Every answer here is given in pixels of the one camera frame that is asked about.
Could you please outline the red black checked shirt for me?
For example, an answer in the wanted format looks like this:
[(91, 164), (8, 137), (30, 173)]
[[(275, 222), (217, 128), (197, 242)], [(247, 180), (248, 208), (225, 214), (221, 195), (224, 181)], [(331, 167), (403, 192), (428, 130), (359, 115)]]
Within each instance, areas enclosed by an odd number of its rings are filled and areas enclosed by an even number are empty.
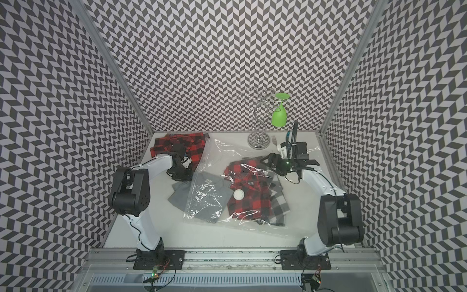
[(180, 152), (185, 150), (184, 154), (181, 154), (182, 161), (186, 158), (191, 159), (188, 168), (195, 171), (201, 161), (208, 139), (209, 135), (207, 133), (167, 134), (154, 140), (150, 153), (153, 158), (159, 152)]

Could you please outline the grey garment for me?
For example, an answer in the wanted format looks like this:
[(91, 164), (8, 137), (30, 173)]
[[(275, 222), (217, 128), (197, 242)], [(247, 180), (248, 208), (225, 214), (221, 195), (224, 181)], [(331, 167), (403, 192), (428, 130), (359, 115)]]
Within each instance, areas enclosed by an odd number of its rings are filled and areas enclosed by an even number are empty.
[(176, 182), (168, 198), (189, 219), (216, 223), (233, 195), (231, 182), (220, 175), (199, 172), (192, 181)]

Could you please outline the clear vacuum bag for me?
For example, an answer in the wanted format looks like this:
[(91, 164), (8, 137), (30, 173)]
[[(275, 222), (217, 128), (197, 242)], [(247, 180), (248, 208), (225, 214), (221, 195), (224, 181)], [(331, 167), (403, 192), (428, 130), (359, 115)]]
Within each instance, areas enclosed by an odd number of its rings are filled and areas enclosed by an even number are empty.
[(184, 221), (280, 237), (316, 233), (319, 197), (303, 177), (280, 176), (261, 163), (269, 154), (209, 139), (192, 177)]

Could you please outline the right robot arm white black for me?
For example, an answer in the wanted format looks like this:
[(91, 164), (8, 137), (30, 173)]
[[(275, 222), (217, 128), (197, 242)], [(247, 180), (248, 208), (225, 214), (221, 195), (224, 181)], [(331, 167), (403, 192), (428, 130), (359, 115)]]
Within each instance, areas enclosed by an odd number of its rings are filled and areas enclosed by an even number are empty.
[(282, 158), (271, 153), (260, 159), (278, 176), (289, 173), (298, 175), (298, 182), (305, 182), (319, 199), (317, 232), (303, 238), (299, 253), (305, 256), (318, 256), (336, 246), (353, 245), (363, 241), (364, 225), (361, 201), (358, 196), (347, 193), (327, 178), (319, 163), (314, 159)]

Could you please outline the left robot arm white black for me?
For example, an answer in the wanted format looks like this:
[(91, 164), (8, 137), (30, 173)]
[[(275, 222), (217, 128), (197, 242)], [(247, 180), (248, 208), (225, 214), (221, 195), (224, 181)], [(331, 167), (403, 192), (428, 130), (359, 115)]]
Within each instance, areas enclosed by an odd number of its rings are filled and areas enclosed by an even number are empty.
[(163, 249), (147, 208), (151, 200), (150, 181), (174, 168), (184, 168), (185, 158), (176, 152), (159, 152), (151, 160), (133, 167), (119, 167), (114, 173), (109, 206), (130, 225), (137, 250), (156, 253)]

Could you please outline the grey white checked shirt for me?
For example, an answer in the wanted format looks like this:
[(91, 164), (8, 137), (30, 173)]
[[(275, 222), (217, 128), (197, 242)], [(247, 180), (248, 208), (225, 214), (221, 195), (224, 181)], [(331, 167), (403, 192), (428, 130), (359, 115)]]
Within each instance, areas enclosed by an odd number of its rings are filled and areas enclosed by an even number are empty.
[(285, 215), (291, 210), (283, 194), (283, 187), (278, 175), (269, 168), (267, 168), (267, 171), (266, 177), (271, 181), (266, 183), (270, 194), (271, 214), (264, 215), (261, 218), (262, 224), (285, 227)]

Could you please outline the white bag valve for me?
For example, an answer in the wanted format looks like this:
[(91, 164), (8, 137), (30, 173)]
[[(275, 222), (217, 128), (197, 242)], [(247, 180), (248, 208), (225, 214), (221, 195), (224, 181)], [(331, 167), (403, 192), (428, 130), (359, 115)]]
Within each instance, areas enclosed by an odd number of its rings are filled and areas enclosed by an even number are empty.
[(241, 189), (237, 189), (233, 192), (233, 197), (237, 200), (237, 201), (241, 201), (245, 196), (245, 193), (243, 190)]

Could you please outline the green plastic wine glass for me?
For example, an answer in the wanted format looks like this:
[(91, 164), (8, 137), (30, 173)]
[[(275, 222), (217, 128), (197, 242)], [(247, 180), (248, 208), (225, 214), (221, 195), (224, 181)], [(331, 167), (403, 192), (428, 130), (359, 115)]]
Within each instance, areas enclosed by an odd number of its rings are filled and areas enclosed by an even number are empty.
[(271, 124), (275, 127), (284, 127), (287, 124), (287, 111), (284, 107), (284, 103), (290, 98), (287, 93), (277, 93), (276, 98), (279, 100), (278, 107), (274, 110), (271, 118)]

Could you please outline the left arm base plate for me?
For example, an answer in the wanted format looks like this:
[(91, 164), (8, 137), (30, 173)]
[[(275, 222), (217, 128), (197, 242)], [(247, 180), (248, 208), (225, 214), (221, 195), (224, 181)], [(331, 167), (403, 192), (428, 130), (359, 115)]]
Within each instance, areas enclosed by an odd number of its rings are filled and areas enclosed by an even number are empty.
[(182, 269), (185, 250), (141, 251), (136, 250), (133, 270), (176, 270)]

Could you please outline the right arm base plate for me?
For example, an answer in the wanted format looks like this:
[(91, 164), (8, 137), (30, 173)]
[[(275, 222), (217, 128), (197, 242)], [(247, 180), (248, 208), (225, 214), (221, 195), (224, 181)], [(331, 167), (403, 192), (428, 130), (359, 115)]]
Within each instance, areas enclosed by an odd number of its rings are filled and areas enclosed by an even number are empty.
[(300, 254), (298, 250), (281, 250), (279, 260), (282, 270), (331, 270), (331, 261), (327, 253), (309, 256), (306, 253)]

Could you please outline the aluminium front rail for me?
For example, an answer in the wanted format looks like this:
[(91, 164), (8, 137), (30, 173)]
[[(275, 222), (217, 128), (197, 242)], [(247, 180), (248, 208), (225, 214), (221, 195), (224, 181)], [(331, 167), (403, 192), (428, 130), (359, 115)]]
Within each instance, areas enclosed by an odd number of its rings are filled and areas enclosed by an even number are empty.
[[(282, 271), (281, 248), (181, 248), (184, 257), (173, 261), (180, 263), (178, 273), (227, 273), (227, 272), (271, 272)], [(81, 274), (95, 273), (135, 273), (133, 263), (127, 258), (135, 252), (132, 248), (92, 249)], [(373, 248), (334, 249), (328, 252), (332, 273), (384, 273), (386, 271), (379, 253)]]

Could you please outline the aluminium corner post left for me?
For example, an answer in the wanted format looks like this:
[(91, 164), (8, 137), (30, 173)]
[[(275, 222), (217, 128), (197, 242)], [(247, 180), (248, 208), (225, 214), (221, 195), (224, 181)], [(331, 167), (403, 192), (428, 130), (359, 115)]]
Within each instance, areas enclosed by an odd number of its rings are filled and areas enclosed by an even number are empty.
[(125, 94), (125, 97), (127, 101), (130, 103), (130, 105), (133, 107), (135, 113), (139, 117), (139, 119), (142, 122), (142, 125), (145, 127), (145, 129), (149, 132), (150, 136), (154, 134), (154, 130), (152, 129), (152, 126), (149, 122), (149, 120), (146, 118), (145, 113), (142, 111), (137, 98), (131, 91), (130, 87), (128, 86), (124, 75), (122, 74), (120, 68), (118, 67), (114, 57), (112, 56), (106, 42), (102, 38), (99, 30), (96, 28), (91, 16), (89, 15), (83, 1), (78, 1), (78, 0), (70, 0), (69, 1), (70, 5), (72, 6), (72, 9), (78, 16), (81, 24), (84, 26), (86, 29), (87, 33), (90, 35), (93, 43), (95, 44), (97, 50), (100, 52), (101, 56), (103, 57), (104, 61), (108, 65), (109, 70), (112, 72), (113, 76), (115, 77), (118, 85), (122, 89), (122, 91)]

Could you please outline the aluminium corner post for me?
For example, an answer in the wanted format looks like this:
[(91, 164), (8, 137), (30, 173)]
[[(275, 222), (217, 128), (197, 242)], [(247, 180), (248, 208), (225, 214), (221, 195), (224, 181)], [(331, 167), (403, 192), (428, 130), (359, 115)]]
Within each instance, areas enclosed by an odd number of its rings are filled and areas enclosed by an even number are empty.
[(379, 20), (381, 19), (383, 12), (385, 11), (388, 3), (389, 3), (388, 0), (376, 1), (373, 11), (370, 14), (370, 17), (368, 19), (368, 23), (365, 25), (361, 38), (359, 39), (357, 43), (355, 52), (349, 62), (347, 69), (345, 70), (345, 74), (343, 76), (342, 82), (339, 85), (338, 91), (333, 98), (332, 104), (330, 105), (330, 108), (323, 121), (321, 129), (319, 130), (319, 134), (321, 136), (323, 136), (326, 133), (328, 127), (330, 126), (334, 118), (334, 115), (336, 114), (339, 108), (339, 105), (344, 97), (344, 94), (350, 85), (351, 79), (354, 76), (358, 68), (361, 58), (363, 57), (367, 49), (369, 41), (372, 39), (372, 35), (375, 29), (377, 28)]
[(93, 43), (95, 44), (97, 50), (100, 52), (101, 56), (103, 57), (104, 61), (108, 65), (109, 70), (112, 72), (113, 76), (115, 77), (118, 85), (122, 89), (122, 91), (125, 94), (125, 97), (127, 101), (130, 103), (130, 105), (133, 107), (135, 113), (139, 117), (139, 119), (142, 122), (142, 125), (145, 127), (145, 129), (149, 132), (150, 136), (154, 134), (154, 130), (152, 129), (152, 126), (149, 122), (149, 120), (146, 118), (145, 113), (142, 111), (137, 98), (131, 91), (130, 87), (128, 86), (124, 75), (122, 74), (120, 68), (118, 67), (114, 57), (112, 56), (106, 42), (102, 38), (99, 30), (96, 28), (91, 16), (89, 15), (83, 1), (78, 1), (78, 0), (70, 0), (69, 1), (70, 5), (72, 6), (72, 9), (78, 16), (81, 24), (84, 26), (86, 29), (87, 33), (90, 35)]

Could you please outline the aluminium corner post right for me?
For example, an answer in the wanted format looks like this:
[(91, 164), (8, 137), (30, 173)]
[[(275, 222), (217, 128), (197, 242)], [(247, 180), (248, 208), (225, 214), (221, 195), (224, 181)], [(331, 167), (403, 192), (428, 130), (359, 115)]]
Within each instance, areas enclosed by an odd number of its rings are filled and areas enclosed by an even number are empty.
[(367, 49), (369, 41), (372, 39), (372, 35), (375, 29), (377, 28), (379, 20), (381, 19), (383, 12), (385, 11), (388, 3), (389, 3), (388, 0), (376, 1), (373, 11), (370, 14), (370, 17), (368, 19), (368, 23), (365, 25), (361, 38), (359, 39), (357, 43), (355, 52), (349, 62), (347, 69), (345, 70), (345, 74), (343, 76), (342, 82), (339, 85), (338, 91), (333, 98), (332, 104), (330, 105), (330, 108), (323, 121), (321, 129), (319, 130), (319, 134), (321, 136), (323, 136), (326, 133), (328, 127), (330, 126), (334, 118), (334, 115), (336, 114), (339, 108), (339, 105), (344, 97), (344, 94), (350, 85), (351, 79), (354, 76), (358, 68), (361, 58), (363, 57)]

